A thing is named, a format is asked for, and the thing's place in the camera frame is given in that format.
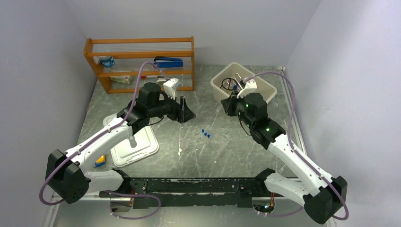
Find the white plastic container lid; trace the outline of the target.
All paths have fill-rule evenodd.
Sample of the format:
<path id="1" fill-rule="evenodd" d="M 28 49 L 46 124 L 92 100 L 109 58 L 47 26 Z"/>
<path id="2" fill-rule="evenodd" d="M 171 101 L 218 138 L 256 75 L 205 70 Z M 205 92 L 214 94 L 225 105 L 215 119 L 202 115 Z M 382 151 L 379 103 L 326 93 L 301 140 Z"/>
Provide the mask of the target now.
<path id="1" fill-rule="evenodd" d="M 113 163 L 118 168 L 127 167 L 156 154 L 159 150 L 159 143 L 150 126 L 142 128 L 135 134 L 124 132 L 123 135 L 125 139 L 104 155 L 106 164 Z"/>

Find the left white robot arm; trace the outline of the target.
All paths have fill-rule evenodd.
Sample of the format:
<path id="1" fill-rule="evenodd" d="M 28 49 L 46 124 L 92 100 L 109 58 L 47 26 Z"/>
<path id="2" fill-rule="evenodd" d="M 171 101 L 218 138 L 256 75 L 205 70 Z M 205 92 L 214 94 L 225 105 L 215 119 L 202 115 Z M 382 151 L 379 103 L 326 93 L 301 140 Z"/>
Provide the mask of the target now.
<path id="1" fill-rule="evenodd" d="M 150 126 L 151 118 L 167 117 L 179 123 L 195 118 L 183 96 L 179 101 L 176 100 L 180 85 L 177 78 L 167 80 L 162 87 L 157 83 L 145 83 L 127 107 L 118 112 L 102 130 L 65 152 L 58 149 L 53 151 L 48 156 L 40 201 L 51 205 L 43 197 L 46 186 L 50 186 L 68 204 L 77 202 L 91 192 L 113 191 L 120 197 L 129 194 L 131 183 L 125 173 L 114 169 L 91 172 L 90 168 L 113 147 Z"/>

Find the black metal ring stand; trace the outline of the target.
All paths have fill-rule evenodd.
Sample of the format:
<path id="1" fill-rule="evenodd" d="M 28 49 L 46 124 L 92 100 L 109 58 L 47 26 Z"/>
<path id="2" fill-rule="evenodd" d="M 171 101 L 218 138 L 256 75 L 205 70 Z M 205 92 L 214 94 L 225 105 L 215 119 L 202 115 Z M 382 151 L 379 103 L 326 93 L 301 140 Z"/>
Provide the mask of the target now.
<path id="1" fill-rule="evenodd" d="M 226 91 L 233 91 L 237 89 L 237 82 L 234 78 L 225 78 L 222 80 L 219 88 Z"/>

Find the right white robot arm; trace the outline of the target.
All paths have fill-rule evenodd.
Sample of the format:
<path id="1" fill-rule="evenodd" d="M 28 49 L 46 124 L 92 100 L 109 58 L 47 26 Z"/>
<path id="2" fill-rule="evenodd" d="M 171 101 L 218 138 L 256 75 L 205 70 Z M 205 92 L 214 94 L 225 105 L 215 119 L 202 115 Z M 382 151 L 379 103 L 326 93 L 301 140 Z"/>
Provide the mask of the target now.
<path id="1" fill-rule="evenodd" d="M 307 215 L 318 224 L 334 217 L 346 201 L 348 183 L 342 177 L 333 177 L 320 168 L 288 138 L 288 133 L 268 117 L 267 103 L 259 93 L 243 98 L 232 94 L 221 100 L 228 116 L 238 117 L 240 125 L 249 128 L 252 139 L 281 159 L 298 177 L 294 181 L 268 170 L 261 173 L 255 190 L 261 196 L 270 192 L 282 195 L 302 206 Z"/>

